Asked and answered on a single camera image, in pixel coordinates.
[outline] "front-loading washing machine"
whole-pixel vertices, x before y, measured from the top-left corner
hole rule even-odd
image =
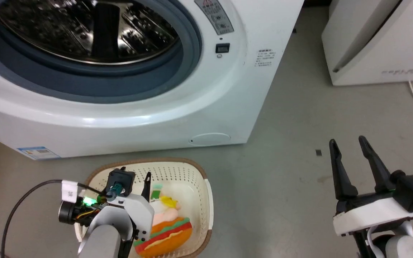
[[[245,143],[302,4],[0,0],[0,142],[32,159]]]

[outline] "plush toy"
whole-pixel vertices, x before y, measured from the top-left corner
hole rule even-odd
[[[155,185],[150,204],[154,208],[151,238],[133,243],[136,253],[142,257],[153,257],[170,253],[182,246],[192,234],[189,218],[179,217],[180,204],[161,194],[162,185]]]

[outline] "gray robot arm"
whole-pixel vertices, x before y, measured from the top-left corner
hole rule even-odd
[[[149,204],[151,173],[146,175],[142,195],[132,194],[133,172],[125,167],[115,169],[108,176],[108,185],[103,190],[106,202],[93,207],[63,202],[59,221],[87,227],[79,245],[79,258],[128,258],[134,240],[149,240],[154,208]]]

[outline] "gray floor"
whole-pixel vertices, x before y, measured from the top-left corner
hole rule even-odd
[[[101,165],[141,157],[187,157],[205,168],[214,194],[213,237],[201,257],[356,257],[353,238],[332,227],[328,141],[337,140],[360,193],[374,190],[361,134],[391,171],[413,173],[413,98],[406,83],[332,87],[320,41],[326,21],[324,8],[302,11],[245,145],[36,162],[0,144],[0,239],[13,205],[41,181],[83,181]],[[37,194],[16,213],[7,254],[75,257],[72,227],[57,222],[59,187]]]

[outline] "laundry basket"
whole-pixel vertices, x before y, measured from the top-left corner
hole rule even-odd
[[[208,245],[213,228],[213,195],[205,171],[192,160],[183,158],[155,158],[126,161],[103,166],[86,180],[89,186],[102,190],[108,181],[108,175],[115,168],[126,167],[126,171],[136,174],[133,183],[133,194],[143,190],[144,179],[151,172],[151,185],[161,183],[164,195],[170,196],[181,204],[179,216],[189,217],[192,224],[192,235],[184,245],[161,257],[196,257]],[[84,196],[96,198],[97,194],[90,190]],[[86,227],[74,224],[79,242],[85,235]],[[139,257],[132,248],[130,258]]]

